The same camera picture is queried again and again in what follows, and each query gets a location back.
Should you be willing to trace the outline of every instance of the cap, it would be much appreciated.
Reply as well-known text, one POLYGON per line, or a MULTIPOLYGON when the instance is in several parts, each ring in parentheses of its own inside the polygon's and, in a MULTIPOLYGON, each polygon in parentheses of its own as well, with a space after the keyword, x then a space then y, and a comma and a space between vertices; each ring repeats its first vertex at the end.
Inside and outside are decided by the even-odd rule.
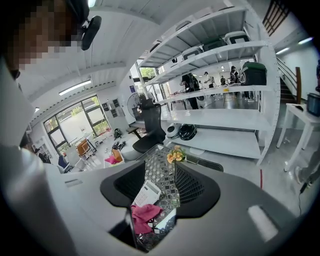
POLYGON ((65 0, 78 25, 82 26, 89 16, 88 0, 65 0))

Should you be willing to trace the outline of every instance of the pink cloth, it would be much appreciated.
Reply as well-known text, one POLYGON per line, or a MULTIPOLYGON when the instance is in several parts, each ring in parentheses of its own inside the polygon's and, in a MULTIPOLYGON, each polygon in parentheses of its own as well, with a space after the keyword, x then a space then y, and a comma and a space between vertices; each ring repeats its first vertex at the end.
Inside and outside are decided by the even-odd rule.
POLYGON ((104 159, 104 161, 114 165, 116 163, 120 163, 113 155, 111 155, 109 158, 104 159))
POLYGON ((162 208, 153 204, 145 204, 142 207, 131 206, 134 231, 136 234, 146 234, 152 231, 147 222, 162 212, 162 208))

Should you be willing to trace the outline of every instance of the red cable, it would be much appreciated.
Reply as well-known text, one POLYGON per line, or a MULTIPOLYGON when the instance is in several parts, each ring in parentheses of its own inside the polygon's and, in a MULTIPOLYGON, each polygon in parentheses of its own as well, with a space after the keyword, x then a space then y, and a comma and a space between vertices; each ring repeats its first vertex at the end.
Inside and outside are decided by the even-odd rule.
POLYGON ((260 169, 260 189, 262 189, 262 169, 260 169))

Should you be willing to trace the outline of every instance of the pink towel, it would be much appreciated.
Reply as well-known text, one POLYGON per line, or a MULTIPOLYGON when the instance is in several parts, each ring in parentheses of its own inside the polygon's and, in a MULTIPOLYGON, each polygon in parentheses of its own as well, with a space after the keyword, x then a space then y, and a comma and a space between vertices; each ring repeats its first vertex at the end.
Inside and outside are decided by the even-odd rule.
POLYGON ((162 212, 162 208, 153 204, 145 204, 142 207, 131 206, 134 231, 136 234, 146 234, 152 231, 147 222, 162 212))

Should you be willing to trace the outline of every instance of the floor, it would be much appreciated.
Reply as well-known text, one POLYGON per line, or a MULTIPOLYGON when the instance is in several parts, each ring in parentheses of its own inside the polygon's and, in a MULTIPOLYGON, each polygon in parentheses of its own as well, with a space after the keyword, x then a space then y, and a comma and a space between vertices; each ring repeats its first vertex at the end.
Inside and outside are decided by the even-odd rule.
MULTIPOLYGON (((226 95, 226 101, 216 100, 214 97, 207 97, 205 99, 205 108, 252 108, 256 109, 256 102, 247 102, 241 99, 238 95, 237 102, 235 102, 234 96, 229 93, 226 95)), ((174 110, 184 109, 181 103, 174 103, 172 108, 174 110)), ((247 179, 257 186, 261 186, 262 189, 281 202, 286 206, 293 214, 296 216, 300 215, 299 209, 299 192, 302 185, 299 185, 295 180, 294 169, 296 166, 307 167, 308 162, 311 158, 312 153, 316 150, 318 144, 320 143, 320 132, 315 131, 312 134, 310 142, 305 150, 302 150, 298 159, 292 167, 292 170, 284 172, 284 167, 286 162, 290 159, 293 154, 300 136, 302 134, 303 123, 297 120, 292 120, 292 127, 287 130, 283 143, 281 147, 276 148, 278 138, 280 136, 284 116, 285 116, 285 105, 280 106, 279 118, 277 129, 275 130, 271 145, 269 147, 268 153, 265 156, 260 167, 256 166, 256 160, 236 157, 226 154, 220 154, 210 151, 205 151, 201 155, 194 155, 190 153, 189 147, 182 146, 186 149, 186 153, 189 155, 194 155, 201 159, 205 159, 211 162, 219 163, 223 166, 224 172, 232 175, 236 175, 247 179)), ((161 126, 164 130, 169 124, 167 122, 161 122, 161 126)), ((127 134, 123 140, 128 140, 134 134, 127 134)), ((110 149, 114 143, 114 138, 107 138, 101 145, 98 146, 98 150, 94 156, 88 160, 88 165, 85 167, 86 171, 92 171, 96 169, 106 168, 105 158, 110 156, 110 149)), ((308 211, 311 206, 315 196, 317 195, 320 188, 320 181, 317 182, 310 188, 306 189, 305 192, 300 196, 300 207, 302 213, 308 211)))

